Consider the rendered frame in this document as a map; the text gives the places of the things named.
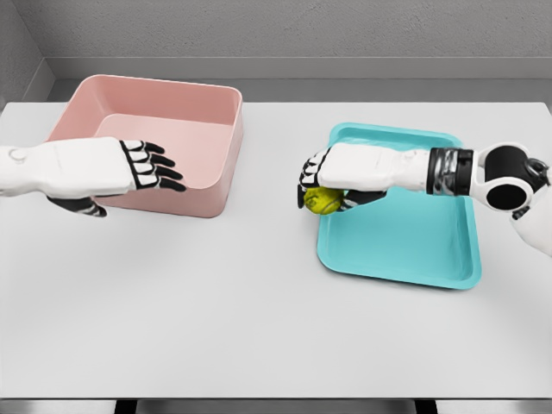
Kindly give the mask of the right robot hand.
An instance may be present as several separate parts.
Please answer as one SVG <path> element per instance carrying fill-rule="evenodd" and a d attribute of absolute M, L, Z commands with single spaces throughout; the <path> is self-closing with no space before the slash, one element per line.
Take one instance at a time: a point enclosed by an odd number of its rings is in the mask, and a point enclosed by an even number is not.
<path fill-rule="evenodd" d="M 307 193 L 321 188 L 342 194 L 337 212 L 385 198 L 389 185 L 375 172 L 376 166 L 386 160 L 384 152 L 384 149 L 336 143 L 311 156 L 299 175 L 298 207 L 309 209 L 312 202 Z"/>

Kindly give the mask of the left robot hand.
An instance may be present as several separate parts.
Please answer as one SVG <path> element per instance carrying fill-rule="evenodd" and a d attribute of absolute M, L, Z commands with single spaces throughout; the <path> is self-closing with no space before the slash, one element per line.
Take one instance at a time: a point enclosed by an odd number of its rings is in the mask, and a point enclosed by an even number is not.
<path fill-rule="evenodd" d="M 100 137 L 52 141 L 43 148 L 48 171 L 40 191 L 70 212 L 105 217 L 97 198 L 146 189 L 186 191 L 176 163 L 151 142 Z"/>

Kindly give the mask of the yellow-green tennis ball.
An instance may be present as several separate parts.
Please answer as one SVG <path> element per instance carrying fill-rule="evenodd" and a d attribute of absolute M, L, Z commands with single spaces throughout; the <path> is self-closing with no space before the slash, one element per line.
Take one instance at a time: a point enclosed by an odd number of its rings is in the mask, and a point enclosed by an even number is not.
<path fill-rule="evenodd" d="M 328 215 L 340 209 L 344 199 L 344 191 L 326 187 L 309 188 L 303 200 L 304 206 L 317 215 Z"/>

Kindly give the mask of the blue tray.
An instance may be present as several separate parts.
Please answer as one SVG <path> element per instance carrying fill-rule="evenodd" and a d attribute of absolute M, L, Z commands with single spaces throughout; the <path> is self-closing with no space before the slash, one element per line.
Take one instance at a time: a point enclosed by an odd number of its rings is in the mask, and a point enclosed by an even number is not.
<path fill-rule="evenodd" d="M 401 188 L 322 216 L 317 255 L 339 273 L 456 290 L 476 286 L 482 274 L 472 200 Z"/>

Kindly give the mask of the pink basket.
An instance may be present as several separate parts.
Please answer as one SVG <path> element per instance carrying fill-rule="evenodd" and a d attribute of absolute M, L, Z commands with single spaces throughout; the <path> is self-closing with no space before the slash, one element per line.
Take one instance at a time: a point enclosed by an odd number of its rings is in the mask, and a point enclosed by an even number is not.
<path fill-rule="evenodd" d="M 242 95 L 227 86 L 94 75 L 72 95 L 51 141 L 113 136 L 165 149 L 186 191 L 142 190 L 100 204 L 214 217 L 226 205 L 243 137 Z"/>

